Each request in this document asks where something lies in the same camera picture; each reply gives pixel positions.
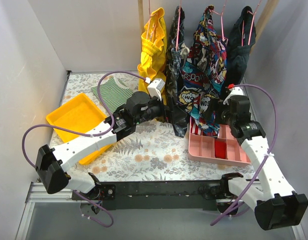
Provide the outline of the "colourful comic print shorts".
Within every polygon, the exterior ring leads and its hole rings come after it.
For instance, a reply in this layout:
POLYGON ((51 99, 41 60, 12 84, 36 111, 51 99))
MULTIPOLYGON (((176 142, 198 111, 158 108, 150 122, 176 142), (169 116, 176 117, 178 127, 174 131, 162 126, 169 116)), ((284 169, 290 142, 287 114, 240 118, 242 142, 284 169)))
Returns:
POLYGON ((184 86, 178 96, 178 103, 205 135, 217 138, 219 124, 205 121, 203 113, 210 100, 220 99, 227 74, 228 39, 217 34, 213 14, 214 6, 206 7, 193 34, 193 45, 180 70, 184 86))

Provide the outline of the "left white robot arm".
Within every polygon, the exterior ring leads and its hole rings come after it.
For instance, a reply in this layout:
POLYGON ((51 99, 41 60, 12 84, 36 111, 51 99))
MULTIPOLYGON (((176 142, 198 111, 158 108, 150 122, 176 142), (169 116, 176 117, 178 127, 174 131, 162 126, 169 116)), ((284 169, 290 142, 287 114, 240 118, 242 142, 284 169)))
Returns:
POLYGON ((187 114, 172 98, 170 105, 164 105, 158 97, 150 97, 145 92, 135 92, 125 104, 119 106, 113 117, 107 117, 85 136, 50 148, 39 148, 35 170, 48 194, 63 189, 77 190, 89 200, 100 195, 100 182, 92 174, 75 176, 69 170, 82 158, 102 147, 114 144, 135 132, 137 125, 158 120, 178 125, 187 114))

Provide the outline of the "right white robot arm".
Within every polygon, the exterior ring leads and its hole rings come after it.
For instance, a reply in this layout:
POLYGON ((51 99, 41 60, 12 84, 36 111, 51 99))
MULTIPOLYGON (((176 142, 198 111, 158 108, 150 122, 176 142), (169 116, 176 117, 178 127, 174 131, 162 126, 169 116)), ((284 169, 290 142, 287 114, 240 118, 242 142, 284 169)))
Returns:
POLYGON ((298 194, 281 172, 264 129, 251 119, 248 97, 229 96, 223 104, 221 119, 229 126, 256 172, 250 181, 238 172, 222 176, 220 194, 226 199, 234 196, 237 199, 210 225, 214 226, 230 214, 239 200, 254 211, 258 225, 265 231, 299 225, 308 207, 308 198, 298 194))

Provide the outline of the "yellow shorts on hanger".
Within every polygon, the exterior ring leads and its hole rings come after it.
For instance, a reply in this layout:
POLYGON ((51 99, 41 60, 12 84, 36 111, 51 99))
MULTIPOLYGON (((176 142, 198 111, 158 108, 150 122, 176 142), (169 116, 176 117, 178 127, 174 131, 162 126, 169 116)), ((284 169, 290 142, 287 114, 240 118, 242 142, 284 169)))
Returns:
POLYGON ((137 66, 138 74, 141 77, 149 77, 151 80, 166 80, 166 49, 167 49, 167 30, 164 20, 165 11, 162 7, 156 10, 156 31, 154 42, 146 39, 148 22, 144 26, 141 35, 142 52, 140 64, 137 66))

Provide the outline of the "dark leaf print shorts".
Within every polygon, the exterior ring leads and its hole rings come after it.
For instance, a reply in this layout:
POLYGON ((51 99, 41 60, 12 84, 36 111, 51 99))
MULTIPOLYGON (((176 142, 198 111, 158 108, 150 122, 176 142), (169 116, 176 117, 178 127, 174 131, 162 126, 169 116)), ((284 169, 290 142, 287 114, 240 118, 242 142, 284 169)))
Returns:
MULTIPOLYGON (((178 103, 178 96, 183 87, 183 79, 180 74, 180 70, 184 65, 185 58, 189 53, 189 49, 187 48, 184 40, 180 46, 178 51, 175 50, 175 42, 176 42, 176 30, 177 30, 177 20, 178 20, 178 6, 175 9, 174 17, 171 23, 171 27, 169 30, 168 41, 167 41, 167 49, 166 49, 166 67, 165 67, 165 75, 166 75, 166 99, 167 97, 173 97, 175 102, 180 107, 178 103)), ((183 138, 187 131, 187 125, 176 125, 172 124, 174 133, 176 136, 183 138)))

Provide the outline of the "pink hanger under navy shorts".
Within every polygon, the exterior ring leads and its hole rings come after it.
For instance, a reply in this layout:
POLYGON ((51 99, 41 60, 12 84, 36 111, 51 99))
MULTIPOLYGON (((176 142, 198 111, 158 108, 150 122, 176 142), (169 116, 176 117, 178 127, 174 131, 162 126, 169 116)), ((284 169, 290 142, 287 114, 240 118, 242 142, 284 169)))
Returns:
POLYGON ((258 1, 256 8, 253 10, 250 6, 243 8, 241 12, 241 46, 251 47, 256 42, 255 15, 262 0, 258 1))

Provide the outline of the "pink hanger under leaf shorts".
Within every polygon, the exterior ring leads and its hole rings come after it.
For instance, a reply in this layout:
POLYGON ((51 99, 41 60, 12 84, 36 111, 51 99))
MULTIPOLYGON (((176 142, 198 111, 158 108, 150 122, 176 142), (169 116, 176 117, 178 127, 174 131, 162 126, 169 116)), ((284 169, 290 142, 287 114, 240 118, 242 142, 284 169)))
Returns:
POLYGON ((175 42, 175 50, 178 51, 180 49, 180 46, 184 40, 183 37, 183 8, 182 8, 182 0, 179 2, 178 6, 178 20, 177 20, 177 30, 176 30, 176 42, 175 42))

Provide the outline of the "pink hanger under yellow shorts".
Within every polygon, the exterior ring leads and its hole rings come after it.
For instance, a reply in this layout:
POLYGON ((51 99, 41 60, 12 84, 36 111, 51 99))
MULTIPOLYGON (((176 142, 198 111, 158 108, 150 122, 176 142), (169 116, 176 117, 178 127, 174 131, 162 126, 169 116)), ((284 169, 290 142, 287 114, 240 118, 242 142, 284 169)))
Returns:
POLYGON ((151 9, 151 1, 148 1, 148 10, 149 10, 149 21, 146 32, 146 39, 154 42, 155 31, 156 31, 156 10, 151 9))

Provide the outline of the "red white striped sock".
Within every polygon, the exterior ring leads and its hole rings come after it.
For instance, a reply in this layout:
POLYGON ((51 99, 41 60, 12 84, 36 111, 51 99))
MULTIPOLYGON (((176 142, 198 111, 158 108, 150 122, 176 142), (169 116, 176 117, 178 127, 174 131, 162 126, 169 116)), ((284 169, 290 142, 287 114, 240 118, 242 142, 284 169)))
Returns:
POLYGON ((196 125, 195 121, 191 122, 191 134, 200 136, 202 134, 201 129, 196 125))

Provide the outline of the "red cloth front compartment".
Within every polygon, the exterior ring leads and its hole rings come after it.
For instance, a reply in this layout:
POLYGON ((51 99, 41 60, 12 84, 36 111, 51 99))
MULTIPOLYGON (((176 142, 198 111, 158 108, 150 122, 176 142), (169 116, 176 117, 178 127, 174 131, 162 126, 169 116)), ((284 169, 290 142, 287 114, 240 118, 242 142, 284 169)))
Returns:
POLYGON ((219 159, 226 159, 227 144, 225 141, 216 139, 214 143, 215 157, 219 159))

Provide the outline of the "pink divided organiser tray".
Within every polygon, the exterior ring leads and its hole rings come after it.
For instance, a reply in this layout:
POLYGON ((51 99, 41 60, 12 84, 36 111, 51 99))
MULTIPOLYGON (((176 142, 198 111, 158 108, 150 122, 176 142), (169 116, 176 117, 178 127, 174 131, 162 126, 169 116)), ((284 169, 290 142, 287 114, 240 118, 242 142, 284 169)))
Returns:
POLYGON ((191 122, 193 121, 193 119, 190 119, 188 142, 188 156, 190 160, 235 167, 245 167, 251 164, 246 153, 239 146, 237 140, 232 136, 229 126, 221 125, 218 138, 213 138, 205 135, 203 132, 201 135, 191 134, 191 122), (226 142, 226 159, 215 157, 215 140, 226 142))

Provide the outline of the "green striped folded shirt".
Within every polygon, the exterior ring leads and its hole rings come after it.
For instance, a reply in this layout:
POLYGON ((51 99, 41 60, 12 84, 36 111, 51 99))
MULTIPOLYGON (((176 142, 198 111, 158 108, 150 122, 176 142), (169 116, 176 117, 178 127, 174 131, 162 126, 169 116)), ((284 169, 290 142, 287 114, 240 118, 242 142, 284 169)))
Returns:
POLYGON ((100 84, 99 91, 103 102, 111 113, 126 103, 127 99, 132 96, 133 82, 129 78, 110 75, 100 84))

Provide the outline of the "yellow plastic tray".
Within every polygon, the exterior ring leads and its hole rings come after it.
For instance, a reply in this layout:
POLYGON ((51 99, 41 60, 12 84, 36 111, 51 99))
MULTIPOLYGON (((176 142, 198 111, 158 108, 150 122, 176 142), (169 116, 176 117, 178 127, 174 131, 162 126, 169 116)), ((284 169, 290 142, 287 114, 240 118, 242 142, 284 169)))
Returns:
MULTIPOLYGON (((84 93, 80 93, 69 102, 63 104, 46 116, 50 125, 62 127, 80 133, 92 130, 106 119, 106 115, 99 107, 84 93)), ((55 130, 61 140, 66 143, 78 137, 78 135, 55 130)), ((96 160, 102 153, 111 147, 112 144, 102 147, 100 150, 82 158, 79 163, 88 165, 96 160)))

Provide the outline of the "wooden clothes rack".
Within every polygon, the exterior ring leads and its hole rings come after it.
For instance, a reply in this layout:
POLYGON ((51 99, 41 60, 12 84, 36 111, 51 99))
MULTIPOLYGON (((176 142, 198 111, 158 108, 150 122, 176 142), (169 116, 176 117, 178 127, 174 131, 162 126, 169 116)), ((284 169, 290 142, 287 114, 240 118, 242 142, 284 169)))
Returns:
MULTIPOLYGON (((255 23, 256 41, 260 39, 265 27, 267 26, 279 2, 280 2, 279 0, 267 0, 266 5, 262 10, 258 21, 255 23)), ((143 1, 138 0, 137 5, 138 5, 138 21, 139 21, 140 34, 143 34, 145 25, 143 1)))

